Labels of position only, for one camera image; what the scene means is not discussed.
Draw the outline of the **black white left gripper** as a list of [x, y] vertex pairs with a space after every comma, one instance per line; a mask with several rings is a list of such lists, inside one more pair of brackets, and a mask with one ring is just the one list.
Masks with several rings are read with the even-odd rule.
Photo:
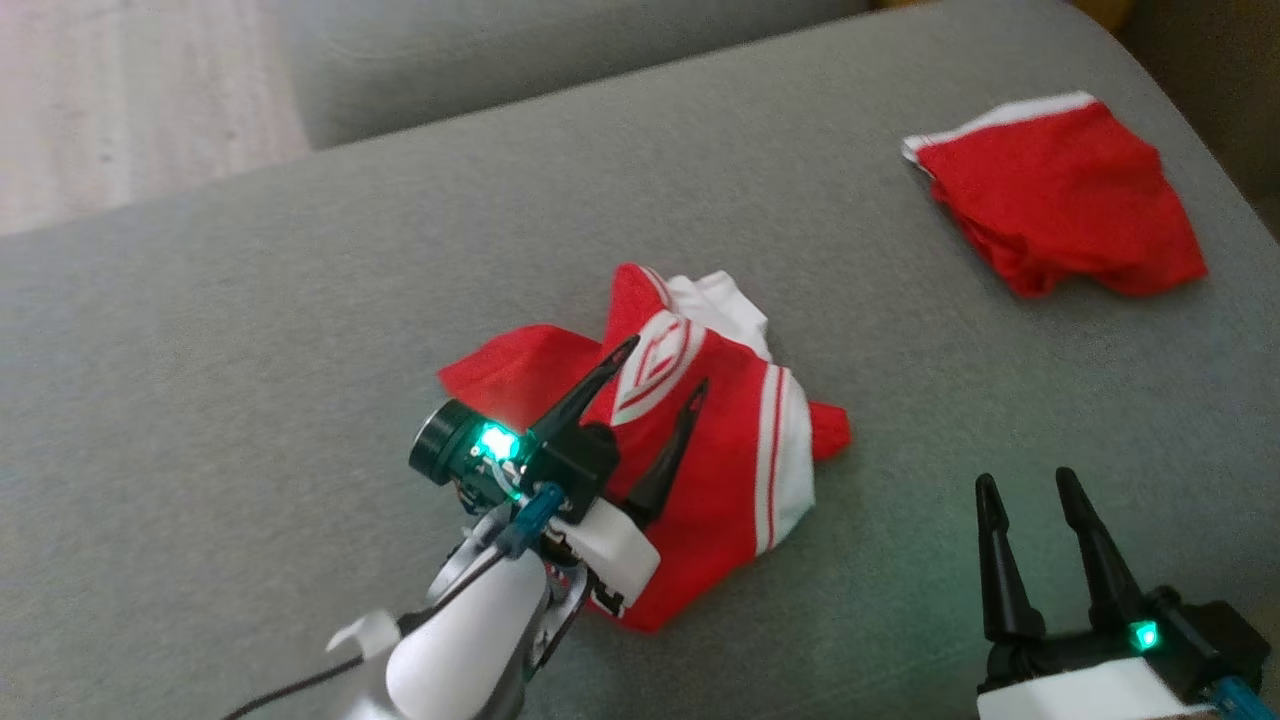
[[637, 347], [631, 334], [517, 433], [452, 398], [422, 424], [408, 465], [436, 486], [453, 486], [475, 516], [497, 510], [513, 528], [504, 552], [536, 551], [562, 568], [582, 564], [596, 603], [616, 618], [634, 606], [660, 556], [645, 529], [666, 509], [709, 391], [701, 379], [675, 418], [671, 436], [620, 502], [607, 486], [621, 464], [611, 427], [581, 418]]

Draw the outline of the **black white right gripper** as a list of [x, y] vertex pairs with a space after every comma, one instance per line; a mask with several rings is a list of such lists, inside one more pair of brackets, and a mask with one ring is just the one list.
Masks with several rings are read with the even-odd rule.
[[[975, 700], [978, 719], [1274, 719], [1265, 678], [1272, 644], [1230, 603], [1188, 603], [1167, 585], [1143, 594], [1108, 528], [1071, 468], [1055, 473], [1068, 525], [1076, 534], [1091, 626], [1112, 639], [1070, 635], [1048, 644], [993, 651]], [[991, 474], [975, 479], [986, 639], [1044, 637], [1009, 541], [1010, 521]]]

